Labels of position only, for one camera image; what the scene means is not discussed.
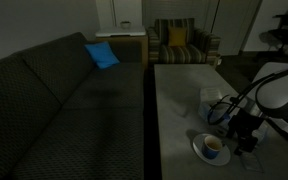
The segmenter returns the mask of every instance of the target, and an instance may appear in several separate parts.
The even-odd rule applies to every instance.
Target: sofa cushion
[[[185,46],[186,28],[168,27],[168,46]]]
[[[0,60],[0,179],[55,116],[60,103],[24,62]]]
[[[194,45],[166,46],[161,45],[159,53],[160,64],[198,64],[205,63],[205,54]]]
[[[193,43],[194,40],[194,18],[185,19],[156,19],[155,31],[162,44],[168,44],[168,27],[187,28],[186,43]]]
[[[106,69],[96,69],[76,89],[63,108],[142,106],[142,80],[141,63],[120,63]]]
[[[63,110],[13,179],[143,179],[142,108]]]
[[[64,103],[75,88],[94,68],[84,48],[87,42],[75,33],[21,52],[27,65]]]
[[[112,52],[108,42],[86,44],[85,47],[100,69],[108,68],[120,62]]]

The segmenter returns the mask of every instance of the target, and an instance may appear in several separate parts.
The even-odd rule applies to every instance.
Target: yellow pillow
[[[186,46],[186,28],[168,27],[168,46]]]

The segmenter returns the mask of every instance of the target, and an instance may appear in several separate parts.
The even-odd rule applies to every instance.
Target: coffee cup
[[[221,151],[222,141],[213,135],[207,135],[202,145],[202,153],[207,159],[214,159]]]

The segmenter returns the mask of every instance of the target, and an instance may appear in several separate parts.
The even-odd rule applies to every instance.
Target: patterned armchair
[[[168,46],[168,27],[186,28],[185,46]],[[149,62],[154,64],[217,63],[220,38],[194,27],[194,18],[156,19],[155,26],[147,29]]]

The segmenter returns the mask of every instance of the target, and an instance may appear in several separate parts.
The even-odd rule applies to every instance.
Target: blue pillow
[[[114,64],[120,63],[120,61],[113,54],[108,42],[87,44],[85,45],[85,48],[100,69],[105,69]]]

